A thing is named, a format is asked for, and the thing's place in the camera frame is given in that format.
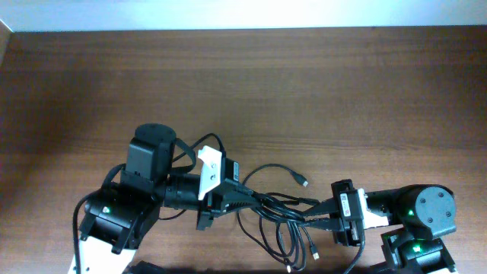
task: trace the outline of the wood grain tabletop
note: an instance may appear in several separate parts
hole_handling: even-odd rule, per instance
[[[126,160],[143,123],[188,143],[218,133],[242,176],[275,162],[310,181],[269,169],[249,182],[260,192],[328,199],[346,178],[367,191],[445,185],[458,209],[444,242],[461,273],[483,273],[486,64],[485,27],[14,33],[0,68],[0,273],[68,271],[76,202]],[[243,215],[257,235],[255,214]],[[380,234],[392,229],[367,231],[359,266],[384,261]],[[357,252],[311,234],[320,259],[308,269]],[[160,221],[140,260],[284,271],[235,215],[204,232],[195,212]]]

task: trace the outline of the wooden table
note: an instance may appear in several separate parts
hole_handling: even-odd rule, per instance
[[[485,27],[15,33],[0,71],[0,272],[67,272],[76,202],[149,122],[187,142],[218,133],[242,175],[279,162],[310,181],[266,170],[250,182],[260,192],[327,199],[345,178],[450,187],[458,231],[445,244],[461,273],[485,272],[486,64]],[[234,215],[195,227],[195,212],[158,222],[135,261],[283,270]],[[367,232],[359,265],[384,260],[389,230]],[[312,232],[321,259],[309,269],[357,251]]]

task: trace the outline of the cable connector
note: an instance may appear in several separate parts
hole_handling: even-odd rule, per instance
[[[291,172],[291,175],[293,176],[296,183],[299,183],[302,186],[307,186],[307,180],[305,176],[294,171]]]
[[[318,260],[320,258],[320,255],[318,254],[317,246],[315,246],[314,244],[311,244],[310,250],[311,250],[311,254],[313,254],[314,260]]]

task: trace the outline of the white wall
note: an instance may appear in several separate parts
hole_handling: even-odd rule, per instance
[[[13,31],[487,24],[487,0],[0,0]]]

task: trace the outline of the white label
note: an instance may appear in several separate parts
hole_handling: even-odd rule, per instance
[[[345,217],[349,217],[351,215],[350,205],[349,205],[349,197],[345,193],[343,193],[343,194],[340,194],[340,199],[342,200],[343,215]]]
[[[234,180],[238,182],[238,163],[234,162]]]

